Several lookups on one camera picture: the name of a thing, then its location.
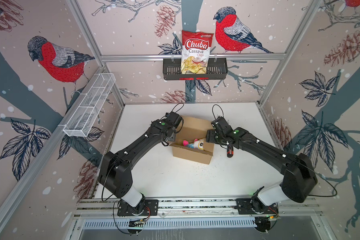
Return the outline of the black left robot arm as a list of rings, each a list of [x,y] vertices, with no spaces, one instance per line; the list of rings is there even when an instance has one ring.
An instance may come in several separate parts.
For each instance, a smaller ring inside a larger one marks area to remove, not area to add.
[[[144,208],[145,196],[133,186],[132,170],[153,147],[158,144],[167,147],[169,142],[173,142],[179,132],[178,126],[183,123],[184,119],[179,114],[167,113],[153,121],[138,139],[124,149],[117,153],[107,152],[100,167],[99,184],[140,213]]]

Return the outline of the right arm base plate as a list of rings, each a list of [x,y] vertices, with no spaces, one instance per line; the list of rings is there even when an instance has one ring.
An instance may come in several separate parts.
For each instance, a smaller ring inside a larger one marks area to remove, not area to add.
[[[279,208],[277,204],[266,206],[259,200],[236,199],[236,209],[239,215],[278,215]]]

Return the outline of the pink blue plush toy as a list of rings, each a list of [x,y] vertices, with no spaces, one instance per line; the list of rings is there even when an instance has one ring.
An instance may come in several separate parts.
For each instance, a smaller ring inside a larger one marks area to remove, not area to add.
[[[194,141],[192,143],[190,143],[187,140],[183,140],[183,146],[190,148],[190,149],[198,149],[198,150],[202,150],[204,151],[204,143],[205,143],[205,138],[203,139],[194,139]]]

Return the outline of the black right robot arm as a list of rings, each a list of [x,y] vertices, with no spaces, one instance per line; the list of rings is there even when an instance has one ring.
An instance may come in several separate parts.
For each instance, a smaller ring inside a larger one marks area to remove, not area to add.
[[[255,137],[243,128],[232,129],[224,117],[211,122],[212,130],[207,131],[206,141],[248,152],[283,175],[283,180],[272,186],[259,188],[251,197],[252,210],[257,213],[266,207],[284,200],[303,203],[318,183],[312,163],[305,154],[293,155],[273,147]]]

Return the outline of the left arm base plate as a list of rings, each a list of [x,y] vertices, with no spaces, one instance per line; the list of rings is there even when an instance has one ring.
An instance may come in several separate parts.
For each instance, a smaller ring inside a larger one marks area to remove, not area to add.
[[[159,201],[142,199],[136,207],[130,206],[127,202],[121,200],[117,207],[118,217],[133,217],[133,216],[156,216],[158,214]]]

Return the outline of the red black utility knife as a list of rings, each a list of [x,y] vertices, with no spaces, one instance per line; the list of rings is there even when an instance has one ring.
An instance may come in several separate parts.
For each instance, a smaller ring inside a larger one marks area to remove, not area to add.
[[[234,148],[232,146],[227,146],[227,157],[232,158],[234,156]]]

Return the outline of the brown cardboard express box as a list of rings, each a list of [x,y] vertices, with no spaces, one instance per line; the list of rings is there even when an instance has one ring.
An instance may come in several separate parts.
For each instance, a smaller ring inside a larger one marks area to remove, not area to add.
[[[214,144],[207,143],[205,140],[205,150],[202,151],[184,147],[183,140],[187,140],[192,143],[194,139],[206,138],[207,131],[213,129],[211,122],[208,120],[197,119],[188,116],[182,116],[182,118],[184,120],[184,125],[178,127],[178,130],[181,127],[182,129],[176,135],[175,141],[170,144],[173,150],[173,156],[205,165],[210,164],[214,155]]]

